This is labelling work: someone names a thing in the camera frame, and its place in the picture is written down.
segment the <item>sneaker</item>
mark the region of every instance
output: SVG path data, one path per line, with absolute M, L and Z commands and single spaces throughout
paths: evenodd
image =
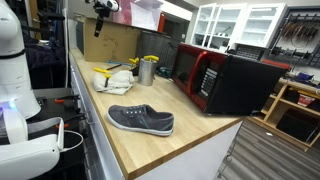
M 149 105 L 111 106 L 108 110 L 109 121 L 119 129 L 169 136 L 173 131 L 173 115 L 156 112 Z

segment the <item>butcher block counter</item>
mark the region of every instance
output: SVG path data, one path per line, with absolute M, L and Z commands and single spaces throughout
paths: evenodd
M 80 91 L 80 96 L 88 93 L 105 139 L 97 135 L 98 160 L 101 161 L 104 178 L 114 179 L 212 179 L 234 139 L 241 118 L 231 116 L 209 116 L 203 114 L 188 97 L 170 80 L 156 76 L 152 86 L 134 86 L 125 95 L 96 92 L 93 89 L 94 67 L 106 69 L 114 66 L 104 62 L 87 62 L 78 49 L 70 50 L 71 71 L 79 76 L 72 84 Z M 128 69 L 122 66 L 113 69 Z M 107 118 L 112 105 L 136 106 L 148 104 L 156 111 L 171 112 L 174 115 L 174 131 L 168 137 L 129 132 L 116 128 Z M 110 170 L 110 156 L 106 156 L 106 143 L 111 146 L 120 171 L 113 175 Z

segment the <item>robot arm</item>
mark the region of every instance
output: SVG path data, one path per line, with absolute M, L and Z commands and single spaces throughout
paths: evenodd
M 100 31 L 103 26 L 103 19 L 105 17 L 109 17 L 110 12 L 121 11 L 121 7 L 119 6 L 119 3 L 116 0 L 86 0 L 85 2 L 94 2 L 93 8 L 95 12 L 98 14 L 94 36 L 99 37 Z

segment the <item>microwave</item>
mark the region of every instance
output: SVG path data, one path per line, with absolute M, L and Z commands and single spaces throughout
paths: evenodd
M 286 69 L 187 44 L 178 47 L 173 82 L 206 114 L 260 112 Z

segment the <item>cabinet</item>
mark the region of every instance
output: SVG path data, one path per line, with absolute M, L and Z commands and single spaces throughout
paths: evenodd
M 261 111 L 261 115 L 257 117 L 251 117 L 249 119 L 306 151 L 320 137 L 320 133 L 318 130 L 320 125 L 320 111 L 317 109 L 311 109 L 308 106 L 305 107 L 299 105 L 297 103 L 298 99 L 290 99 L 289 93 L 292 89 L 297 90 L 298 92 L 304 91 L 305 93 L 308 93 L 309 96 L 320 99 L 320 96 L 316 94 L 316 88 L 301 83 L 280 79 L 279 83 L 274 89 L 275 93 L 270 95 L 267 103 Z M 283 119 L 284 115 L 288 112 L 288 110 L 294 110 L 301 114 L 305 114 L 305 117 L 311 117 L 312 119 L 318 120 L 317 124 L 315 125 L 315 131 L 310 134 L 310 136 L 313 136 L 310 141 L 299 140 L 297 137 L 293 137 L 288 133 L 280 130 L 278 125 L 281 122 L 281 119 Z M 306 129 L 301 126 L 301 128 L 297 131 L 306 131 Z
M 199 8 L 190 44 L 225 51 L 234 41 L 246 4 L 210 4 Z
M 285 9 L 285 3 L 248 5 L 236 43 L 268 48 Z

